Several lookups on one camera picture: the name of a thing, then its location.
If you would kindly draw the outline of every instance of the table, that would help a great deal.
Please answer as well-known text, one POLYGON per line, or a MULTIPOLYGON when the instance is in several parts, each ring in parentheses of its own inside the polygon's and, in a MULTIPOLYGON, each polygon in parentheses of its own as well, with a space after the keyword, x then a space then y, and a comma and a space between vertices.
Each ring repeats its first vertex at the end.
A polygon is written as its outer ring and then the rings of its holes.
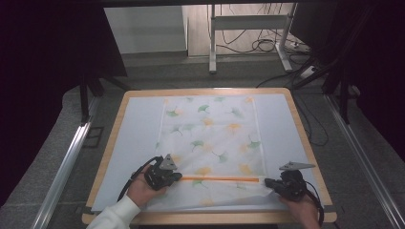
MULTIPOLYGON (((117 141, 117 134, 124 118, 125 110, 131 97, 148 96, 190 96, 190 95, 243 95, 243 94, 283 94, 286 98, 289 110, 297 128, 299 137, 303 144, 305 154, 309 163, 316 165, 312 169, 314 178, 318 184, 318 193, 322 203, 325 205, 325 222, 334 222, 336 212, 332 210, 332 202, 328 193, 321 172, 317 166, 313 151, 309 145, 303 124, 294 105, 292 96, 287 89, 186 89, 186 90, 152 90, 152 91, 131 91, 127 92, 122 99, 117 118, 108 140, 103 159, 100 162, 95 183, 89 195, 86 208, 90 209, 96 199, 96 194, 107 171, 108 163, 117 141)), ((82 215, 84 223, 90 223, 96 215, 87 211, 82 215)), ((147 213, 137 215, 132 223, 142 225, 169 225, 169 224, 255 224, 255 223, 288 223, 294 222, 287 211, 254 211, 254 212, 212 212, 212 213, 147 213)))

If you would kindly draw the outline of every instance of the gray carpet floor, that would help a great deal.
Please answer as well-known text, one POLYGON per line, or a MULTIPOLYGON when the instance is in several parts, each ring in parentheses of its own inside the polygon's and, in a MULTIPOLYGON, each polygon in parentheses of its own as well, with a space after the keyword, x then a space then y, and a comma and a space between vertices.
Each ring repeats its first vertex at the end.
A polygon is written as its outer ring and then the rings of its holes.
MULTIPOLYGON (((216 74, 209 74, 207 58, 146 54, 123 56, 129 77, 117 77, 133 89, 254 88, 283 74, 278 57, 220 57, 216 74)), ((291 78, 278 77, 263 87, 284 87, 291 78)), ((337 222, 323 228, 393 228, 320 91, 320 78, 294 91, 323 178, 337 211, 337 222)), ((107 144, 124 91, 105 80, 105 89, 89 136, 76 160, 48 228, 85 228, 81 215, 107 144)), ((80 123, 79 91, 63 98, 63 110, 32 166, 0 210, 0 228, 29 228, 46 196, 80 123)), ((405 212, 405 165, 391 146, 356 107, 349 103, 351 127, 375 170, 405 212)), ((296 224, 279 228, 300 228, 296 224)))

